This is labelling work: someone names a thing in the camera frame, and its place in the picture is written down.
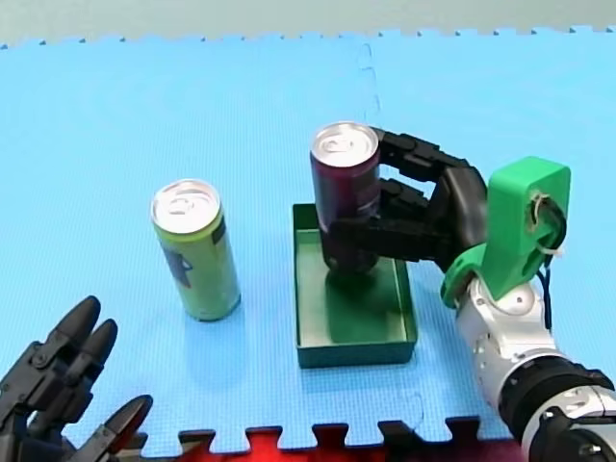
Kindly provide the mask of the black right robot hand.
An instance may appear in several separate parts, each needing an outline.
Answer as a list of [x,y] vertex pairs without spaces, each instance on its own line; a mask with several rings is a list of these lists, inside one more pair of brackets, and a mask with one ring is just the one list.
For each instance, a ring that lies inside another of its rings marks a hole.
[[432,261],[447,271],[464,251],[486,241],[487,187],[478,169],[430,141],[378,129],[379,163],[412,180],[431,182],[431,197],[394,179],[379,181],[378,209],[339,218],[337,242],[408,262]]

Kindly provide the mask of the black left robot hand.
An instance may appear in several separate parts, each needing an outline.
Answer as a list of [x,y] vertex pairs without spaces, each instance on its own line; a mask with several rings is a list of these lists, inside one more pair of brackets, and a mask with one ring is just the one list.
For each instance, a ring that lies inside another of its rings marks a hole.
[[120,406],[79,448],[64,436],[90,406],[91,389],[116,343],[113,319],[98,323],[101,305],[89,295],[34,341],[1,380],[3,461],[117,461],[146,419],[153,397]]

